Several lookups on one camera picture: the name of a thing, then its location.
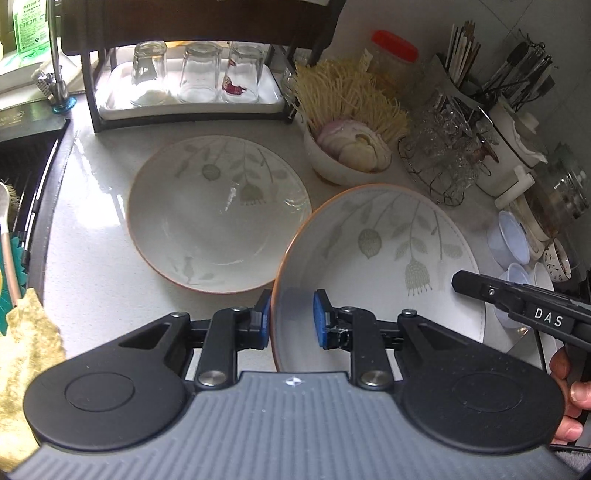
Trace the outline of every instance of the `green label bottle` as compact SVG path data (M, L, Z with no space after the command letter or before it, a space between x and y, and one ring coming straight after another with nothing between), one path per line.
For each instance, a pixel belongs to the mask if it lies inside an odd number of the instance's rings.
M45 5L41 0L16 0L12 6L14 36L22 59L35 57L49 50Z

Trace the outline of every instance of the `white tile wall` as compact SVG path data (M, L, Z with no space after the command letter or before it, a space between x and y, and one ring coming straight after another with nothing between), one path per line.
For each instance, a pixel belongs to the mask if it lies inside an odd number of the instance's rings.
M552 150L566 142L591 177L591 0L348 0L330 56L359 57L373 30L414 43L421 58L444 51L452 23L476 22L483 44L473 72L486 80L528 33L543 41L558 67L556 86L528 106ZM575 247L591 266L591 213L571 228Z

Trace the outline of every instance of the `faucet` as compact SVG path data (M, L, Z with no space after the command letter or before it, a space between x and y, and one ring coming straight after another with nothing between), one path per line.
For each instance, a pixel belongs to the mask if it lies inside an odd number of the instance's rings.
M37 87L48 98L54 113L65 113L74 107L76 99L70 96L68 87L61 76L60 51L57 47L56 3L61 0L47 0L46 18L49 25L49 45L53 73L36 70L33 79Z

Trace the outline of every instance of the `yellow towel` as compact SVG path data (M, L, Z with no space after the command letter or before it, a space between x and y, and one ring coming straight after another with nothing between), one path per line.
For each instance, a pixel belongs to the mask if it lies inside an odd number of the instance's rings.
M7 323L6 337L0 335L0 469L11 471L38 448L22 411L25 390L66 353L33 288L7 314Z

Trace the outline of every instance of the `orange lid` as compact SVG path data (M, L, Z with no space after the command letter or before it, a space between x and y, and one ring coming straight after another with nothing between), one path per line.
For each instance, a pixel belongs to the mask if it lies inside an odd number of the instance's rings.
M418 58L418 50L412 43L387 30L376 30L371 41L407 62L414 63Z

